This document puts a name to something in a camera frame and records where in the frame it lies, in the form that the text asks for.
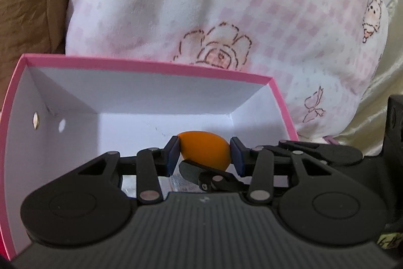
yellow label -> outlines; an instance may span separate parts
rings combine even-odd
[[[378,240],[378,245],[384,250],[396,248],[403,240],[403,233],[391,233],[381,235]]]

pink box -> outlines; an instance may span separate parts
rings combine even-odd
[[[0,119],[0,229],[7,256],[29,244],[19,213],[30,192],[106,151],[135,155],[189,130],[227,141],[237,136],[247,147],[298,140],[270,77],[170,63],[23,55]]]

white and pink blanket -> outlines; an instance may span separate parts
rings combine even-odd
[[[388,15],[382,0],[70,0],[67,25],[67,55],[273,76],[298,133],[315,138],[353,118]]]

beige satin fabric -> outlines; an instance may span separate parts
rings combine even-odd
[[[335,137],[341,144],[355,146],[365,155],[381,151],[388,97],[403,94],[403,0],[392,0],[388,12],[389,34],[379,67],[354,119]]]

orange object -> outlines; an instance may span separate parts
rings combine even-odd
[[[225,171],[231,163],[229,144],[216,134],[186,131],[178,135],[185,160]]]

